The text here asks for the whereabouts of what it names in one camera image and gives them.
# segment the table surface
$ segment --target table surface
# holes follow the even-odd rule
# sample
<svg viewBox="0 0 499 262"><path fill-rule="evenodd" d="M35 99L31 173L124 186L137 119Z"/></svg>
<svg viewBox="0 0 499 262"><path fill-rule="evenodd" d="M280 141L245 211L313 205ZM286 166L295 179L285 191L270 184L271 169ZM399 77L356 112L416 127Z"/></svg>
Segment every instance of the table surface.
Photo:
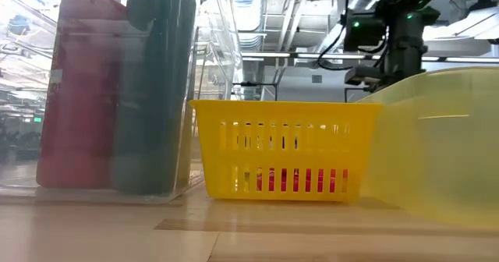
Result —
<svg viewBox="0 0 499 262"><path fill-rule="evenodd" d="M1 262L497 262L499 230L444 225L361 199L161 206L0 204Z"/></svg>

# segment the translucent yellow container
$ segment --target translucent yellow container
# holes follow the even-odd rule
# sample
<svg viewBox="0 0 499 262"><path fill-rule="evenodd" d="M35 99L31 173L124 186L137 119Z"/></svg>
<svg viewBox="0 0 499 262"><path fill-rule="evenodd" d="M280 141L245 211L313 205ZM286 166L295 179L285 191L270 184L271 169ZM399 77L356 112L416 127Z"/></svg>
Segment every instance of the translucent yellow container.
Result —
<svg viewBox="0 0 499 262"><path fill-rule="evenodd" d="M351 202L380 104L191 101L208 194Z"/></svg>
<svg viewBox="0 0 499 262"><path fill-rule="evenodd" d="M499 227L499 68L424 73L361 102L385 105L363 194L440 221Z"/></svg>

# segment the transparent container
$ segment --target transparent container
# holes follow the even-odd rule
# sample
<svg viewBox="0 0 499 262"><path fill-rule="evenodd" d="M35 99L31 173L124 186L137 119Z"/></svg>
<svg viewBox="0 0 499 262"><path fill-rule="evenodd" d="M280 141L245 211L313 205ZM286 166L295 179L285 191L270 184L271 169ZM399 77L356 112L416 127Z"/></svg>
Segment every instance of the transparent container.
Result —
<svg viewBox="0 0 499 262"><path fill-rule="evenodd" d="M205 1L0 0L0 197L163 203L200 182L187 102L229 97L240 58L199 53L231 29L201 25Z"/></svg>
<svg viewBox="0 0 499 262"><path fill-rule="evenodd" d="M439 221L499 227L499 68L410 77L361 100L385 105L363 194Z"/></svg>

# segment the yellow basket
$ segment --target yellow basket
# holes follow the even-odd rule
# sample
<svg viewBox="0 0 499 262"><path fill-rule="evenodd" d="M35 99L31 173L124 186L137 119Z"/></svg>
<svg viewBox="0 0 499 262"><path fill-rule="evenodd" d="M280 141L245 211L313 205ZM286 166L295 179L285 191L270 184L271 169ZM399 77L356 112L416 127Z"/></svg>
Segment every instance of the yellow basket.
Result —
<svg viewBox="0 0 499 262"><path fill-rule="evenodd" d="M351 202L380 104L191 101L208 194Z"/></svg>

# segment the red object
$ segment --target red object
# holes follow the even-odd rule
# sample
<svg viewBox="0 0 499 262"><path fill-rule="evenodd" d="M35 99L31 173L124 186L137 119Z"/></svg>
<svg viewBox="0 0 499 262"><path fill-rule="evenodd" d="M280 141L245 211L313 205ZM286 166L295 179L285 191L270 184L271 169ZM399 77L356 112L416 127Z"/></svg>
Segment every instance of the red object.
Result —
<svg viewBox="0 0 499 262"><path fill-rule="evenodd" d="M37 182L108 188L126 7L62 0Z"/></svg>
<svg viewBox="0 0 499 262"><path fill-rule="evenodd" d="M287 190L286 184L287 184L287 175L288 175L288 170L287 169L282 169L281 170L281 189L280 191L285 192ZM334 180L336 177L336 171L333 169L331 170L331 179L329 181L329 190L327 192L333 193L334 192ZM311 190L311 179L312 179L312 171L310 169L306 170L306 178L305 178L305 191L310 192ZM271 168L271 171L269 173L269 186L268 190L269 192L274 192L274 182L275 182L275 175L274 175L274 169ZM322 193L324 190L324 170L321 169L319 170L319 177L317 181L317 192ZM259 191L262 190L262 175L258 175L257 177L257 189ZM293 191L298 191L299 190L299 174L298 170L294 171L294 176L293 176Z"/></svg>

